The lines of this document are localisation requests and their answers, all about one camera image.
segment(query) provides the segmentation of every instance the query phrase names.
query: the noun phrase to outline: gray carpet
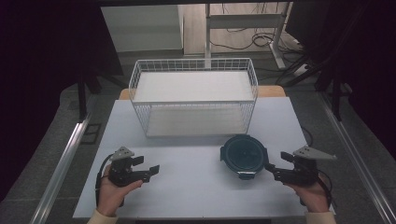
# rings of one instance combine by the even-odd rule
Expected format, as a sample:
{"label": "gray carpet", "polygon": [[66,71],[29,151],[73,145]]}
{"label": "gray carpet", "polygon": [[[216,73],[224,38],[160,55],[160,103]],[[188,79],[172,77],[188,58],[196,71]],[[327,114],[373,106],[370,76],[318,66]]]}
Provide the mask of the gray carpet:
{"label": "gray carpet", "polygon": [[[251,57],[257,68],[267,68],[275,71],[257,69],[261,85],[274,84],[280,75],[276,71],[275,62],[271,54],[242,55]],[[142,55],[124,54],[120,56],[125,77],[118,79],[128,82],[134,61]],[[169,54],[148,54],[143,58],[176,58],[177,52]],[[319,161],[319,168],[332,178],[333,197],[335,202],[336,219],[338,223],[382,223],[382,218],[361,183],[348,157],[339,136],[332,127],[321,106],[318,94],[314,91],[315,77],[286,88],[294,110],[301,125],[308,130],[304,132],[308,143],[312,147],[324,152],[335,154],[337,161]],[[86,223],[87,220],[72,218],[79,194],[91,169],[91,164],[105,130],[108,116],[114,101],[118,99],[121,88],[100,78],[103,86],[98,95],[98,101],[92,113],[91,126],[78,147],[75,158],[70,166],[55,204],[53,205],[47,223]],[[0,223],[28,223],[37,207],[38,202],[50,180],[52,172],[62,156],[63,150],[70,138],[71,132],[78,120],[78,97],[76,86],[64,90],[61,95],[61,105],[46,136],[43,138],[35,155],[26,166],[18,181],[8,196],[0,204]],[[396,204],[396,171],[395,160],[384,149],[371,131],[361,122],[360,118],[348,104],[347,97],[341,101],[341,116],[350,137],[359,149],[366,164],[373,172],[379,186],[384,190],[389,201]],[[119,223],[131,223],[130,220],[120,220]],[[272,223],[289,224],[304,223],[303,217],[288,217],[273,219]]]}

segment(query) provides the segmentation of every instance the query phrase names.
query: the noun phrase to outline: wire basket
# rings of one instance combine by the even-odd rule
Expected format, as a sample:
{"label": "wire basket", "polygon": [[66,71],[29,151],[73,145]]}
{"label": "wire basket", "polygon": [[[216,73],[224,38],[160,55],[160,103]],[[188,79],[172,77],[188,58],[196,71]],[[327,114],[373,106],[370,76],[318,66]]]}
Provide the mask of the wire basket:
{"label": "wire basket", "polygon": [[247,133],[257,99],[250,59],[140,60],[129,94],[146,136]]}

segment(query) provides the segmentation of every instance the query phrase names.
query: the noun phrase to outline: floor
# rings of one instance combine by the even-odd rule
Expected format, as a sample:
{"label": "floor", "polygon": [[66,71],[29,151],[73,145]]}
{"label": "floor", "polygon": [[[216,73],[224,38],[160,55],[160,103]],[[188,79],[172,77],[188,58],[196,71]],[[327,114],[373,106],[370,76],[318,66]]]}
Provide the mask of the floor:
{"label": "floor", "polygon": [[[299,50],[299,46],[293,46],[294,42],[289,42],[288,40],[285,40],[285,42],[285,47]],[[299,53],[284,52],[285,63],[288,66],[301,57]],[[121,53],[120,62],[124,76],[117,77],[117,79],[128,83],[134,62],[137,59],[191,57],[202,57],[202,55],[198,51],[185,55],[178,51]],[[256,50],[246,52],[215,51],[213,57],[251,58],[260,85],[281,84],[294,76],[294,74],[282,75],[283,72],[277,70],[276,63],[268,48],[263,48],[259,52]],[[119,86],[104,78],[99,77],[99,81],[103,89],[97,95],[90,125],[81,139],[62,187],[49,211],[46,223],[86,223],[87,221],[73,219],[72,215],[91,169],[108,116],[114,101],[118,99],[121,91]],[[333,206],[337,214],[337,223],[384,223],[371,195],[362,184],[361,175],[357,172],[353,160],[347,153],[346,146],[323,108],[320,93],[315,91],[313,85],[315,81],[316,77],[311,77],[293,87],[285,88],[285,92],[291,99],[297,118],[304,130],[306,140],[311,147],[329,154],[335,154],[338,158],[337,161],[318,162],[319,168],[332,179]],[[28,223],[33,217],[78,120],[77,87],[71,86],[64,90],[60,100],[61,105],[55,119],[37,148],[35,155],[8,196],[0,203],[0,223]],[[348,103],[347,96],[341,99],[341,116],[349,137],[361,154],[379,188],[384,192],[390,206],[396,207],[396,178],[394,175],[390,175],[396,172],[395,160],[356,115]],[[131,220],[121,219],[118,223],[131,222]],[[240,221],[239,223],[266,222],[264,220],[249,220]],[[272,219],[271,223],[304,223],[304,218],[276,218]]]}

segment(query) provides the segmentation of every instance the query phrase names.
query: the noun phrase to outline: aluminum rail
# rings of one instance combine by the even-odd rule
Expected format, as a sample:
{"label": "aluminum rail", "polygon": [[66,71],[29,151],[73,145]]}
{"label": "aluminum rail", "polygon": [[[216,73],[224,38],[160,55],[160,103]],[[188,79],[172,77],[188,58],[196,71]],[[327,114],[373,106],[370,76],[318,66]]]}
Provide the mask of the aluminum rail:
{"label": "aluminum rail", "polygon": [[50,214],[50,210],[55,202],[56,196],[64,182],[64,178],[69,170],[70,164],[76,154],[76,150],[81,141],[82,135],[87,128],[88,123],[90,122],[90,118],[92,115],[92,109],[96,103],[97,95],[91,95],[88,103],[87,103],[87,117],[81,122],[78,123],[67,143],[64,154],[58,162],[58,165],[55,168],[55,171],[52,174],[52,177],[47,185],[46,191],[41,197],[40,203],[35,210],[35,213],[30,220],[31,224],[45,223],[47,217]]}
{"label": "aluminum rail", "polygon": [[337,132],[338,136],[340,137],[346,153],[348,154],[349,158],[351,159],[355,169],[357,170],[359,176],[361,177],[361,181],[366,187],[370,197],[372,198],[375,207],[377,208],[379,215],[384,220],[384,223],[387,224],[394,224],[396,223],[396,216],[393,212],[393,208],[389,204],[387,197],[385,196],[384,192],[382,191],[381,187],[375,181],[375,178],[371,174],[369,168],[365,164],[361,154],[359,153],[356,146],[353,144],[349,134],[347,133],[346,128],[344,127],[341,121],[335,117],[332,113],[330,107],[330,101],[326,96],[326,93],[318,93],[320,94],[320,99],[323,108],[325,109],[327,116],[329,117],[332,126],[334,127],[335,131]]}

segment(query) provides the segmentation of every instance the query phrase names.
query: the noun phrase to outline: human hand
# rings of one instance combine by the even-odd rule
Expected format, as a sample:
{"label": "human hand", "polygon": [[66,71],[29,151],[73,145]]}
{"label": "human hand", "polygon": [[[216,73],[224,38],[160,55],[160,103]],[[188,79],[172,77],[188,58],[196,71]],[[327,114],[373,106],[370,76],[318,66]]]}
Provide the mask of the human hand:
{"label": "human hand", "polygon": [[105,173],[101,180],[102,182],[99,193],[99,203],[96,210],[103,216],[114,217],[124,197],[132,190],[140,188],[143,184],[143,181],[138,180],[128,186],[119,188],[111,183],[111,181],[107,178],[109,171],[110,165],[106,167]]}
{"label": "human hand", "polygon": [[329,212],[326,193],[318,182],[310,187],[300,187],[286,183],[284,183],[284,185],[294,189],[296,194],[301,198],[301,200],[303,200],[306,208],[308,209],[308,212]]}

